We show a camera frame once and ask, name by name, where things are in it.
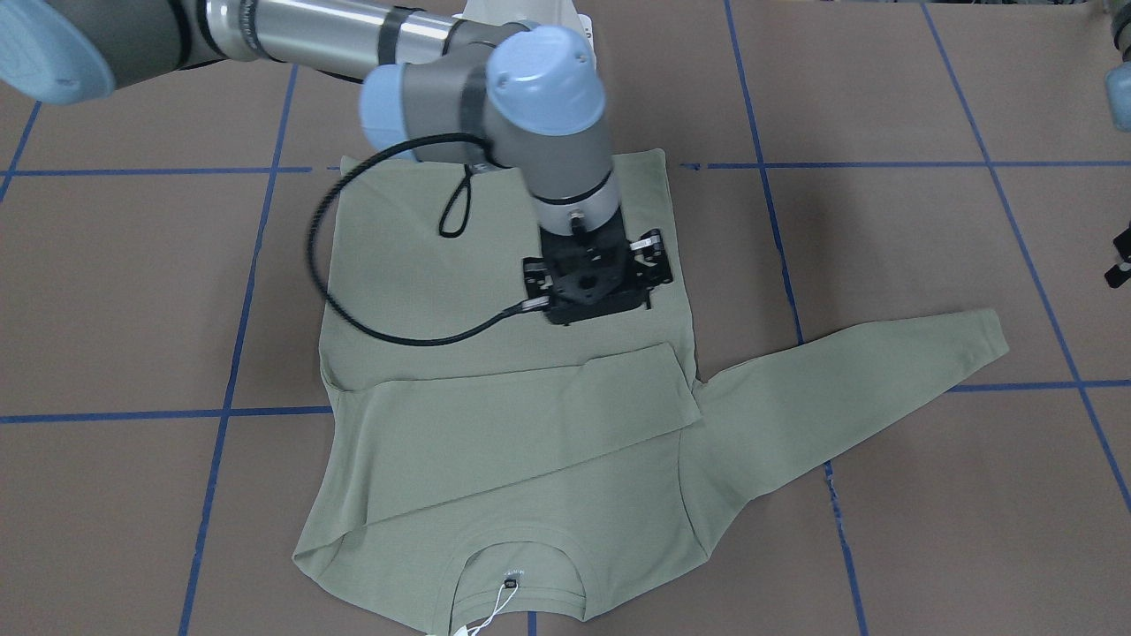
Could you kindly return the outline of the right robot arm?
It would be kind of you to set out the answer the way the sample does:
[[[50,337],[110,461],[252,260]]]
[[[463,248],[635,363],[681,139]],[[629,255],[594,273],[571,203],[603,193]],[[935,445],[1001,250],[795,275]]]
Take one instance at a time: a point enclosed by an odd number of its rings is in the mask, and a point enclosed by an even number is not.
[[[500,25],[373,1],[5,1],[3,81],[67,105],[222,61],[290,62],[357,83],[375,156],[323,196],[308,230],[316,269],[328,206],[365,170],[395,157],[477,170],[515,169],[532,199],[539,253],[523,261],[526,300],[498,318],[545,313],[569,325],[649,306],[673,282],[661,230],[625,235],[611,158],[606,93],[589,41],[526,18]]]

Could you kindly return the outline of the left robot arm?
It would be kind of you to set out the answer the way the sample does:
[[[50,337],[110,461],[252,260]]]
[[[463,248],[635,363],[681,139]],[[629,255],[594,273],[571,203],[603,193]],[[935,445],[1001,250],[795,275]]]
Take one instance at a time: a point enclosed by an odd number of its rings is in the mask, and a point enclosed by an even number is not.
[[[1130,134],[1130,1],[1103,1],[1110,18],[1113,45],[1120,53],[1120,65],[1105,76],[1105,91],[1113,124],[1119,132]],[[1130,226],[1113,239],[1119,263],[1105,273],[1112,289],[1130,280]]]

